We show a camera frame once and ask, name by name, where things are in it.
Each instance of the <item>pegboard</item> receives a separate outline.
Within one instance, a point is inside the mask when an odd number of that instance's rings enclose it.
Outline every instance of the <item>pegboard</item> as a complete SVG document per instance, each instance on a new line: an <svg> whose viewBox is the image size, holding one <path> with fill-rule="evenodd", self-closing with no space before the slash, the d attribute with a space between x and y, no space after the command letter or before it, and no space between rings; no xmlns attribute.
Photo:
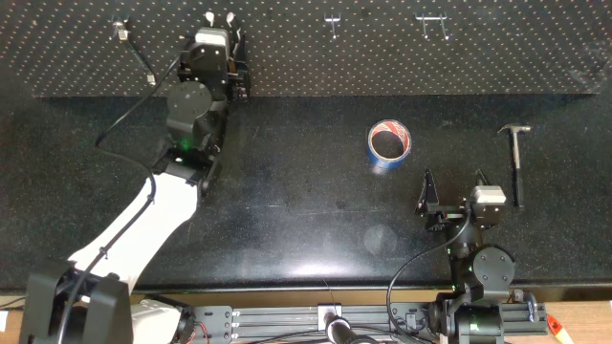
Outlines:
<svg viewBox="0 0 612 344"><path fill-rule="evenodd" d="M206 11L233 11L247 37L253 96L596 93L612 60L610 1L295 0L4 2L0 63L36 97L138 96L150 86L112 37L132 38L159 75ZM445 13L427 22L415 14ZM324 16L340 16L337 38ZM167 94L178 78L160 91Z"/></svg>

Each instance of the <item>black tool handle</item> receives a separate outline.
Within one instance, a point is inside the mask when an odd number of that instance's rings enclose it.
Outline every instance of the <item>black tool handle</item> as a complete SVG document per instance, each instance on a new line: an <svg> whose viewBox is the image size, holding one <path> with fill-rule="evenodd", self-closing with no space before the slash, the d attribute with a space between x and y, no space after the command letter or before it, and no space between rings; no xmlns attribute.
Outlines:
<svg viewBox="0 0 612 344"><path fill-rule="evenodd" d="M520 168L514 170L514 205L518 210L525 208L525 198L523 197L523 179L520 177Z"/></svg>

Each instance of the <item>black tabletop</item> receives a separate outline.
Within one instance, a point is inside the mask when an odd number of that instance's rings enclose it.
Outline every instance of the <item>black tabletop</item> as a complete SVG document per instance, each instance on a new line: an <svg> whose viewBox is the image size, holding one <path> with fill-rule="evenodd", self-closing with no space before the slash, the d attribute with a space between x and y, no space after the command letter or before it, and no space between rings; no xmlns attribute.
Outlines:
<svg viewBox="0 0 612 344"><path fill-rule="evenodd" d="M66 259L132 201L144 176L96 152L97 133L134 98L3 97L0 289L22 290L44 259ZM517 259L517 285L612 284L612 102L607 95L254 98L232 107L223 170L193 218L150 262L137 290L379 288L442 243L414 215L426 168L456 204L482 168L508 211L485 241ZM148 162L164 134L148 101L108 146ZM405 124L413 147L380 176L366 156L378 120ZM519 138L526 209L512 208L508 122ZM444 252L399 285L448 287Z"/></svg>

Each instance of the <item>red and yellow object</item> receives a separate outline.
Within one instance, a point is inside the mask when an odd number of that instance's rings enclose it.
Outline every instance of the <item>red and yellow object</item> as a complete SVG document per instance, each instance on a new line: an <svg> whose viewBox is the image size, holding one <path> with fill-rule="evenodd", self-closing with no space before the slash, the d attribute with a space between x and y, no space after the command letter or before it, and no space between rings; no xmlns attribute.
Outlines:
<svg viewBox="0 0 612 344"><path fill-rule="evenodd" d="M548 329L555 335L559 343L574 344L570 335L563 329L563 325L554 316L546 314L546 323L548 324Z"/></svg>

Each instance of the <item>blue tape roll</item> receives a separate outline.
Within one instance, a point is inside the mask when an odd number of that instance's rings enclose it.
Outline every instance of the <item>blue tape roll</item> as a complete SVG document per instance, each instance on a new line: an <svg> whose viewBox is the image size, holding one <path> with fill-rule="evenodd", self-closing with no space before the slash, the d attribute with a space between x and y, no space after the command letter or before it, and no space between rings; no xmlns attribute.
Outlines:
<svg viewBox="0 0 612 344"><path fill-rule="evenodd" d="M401 156L393 159L385 158L381 156L374 146L372 145L372 138L381 132L391 132L396 137L400 139L402 145L404 146L404 152ZM412 148L412 137L410 136L410 132L405 127L405 125L399 123L395 119L384 119L380 122L374 124L374 126L370 129L370 132L367 135L367 153L370 157L372 163L384 169L396 169L402 165L405 157L410 154L410 149Z"/></svg>

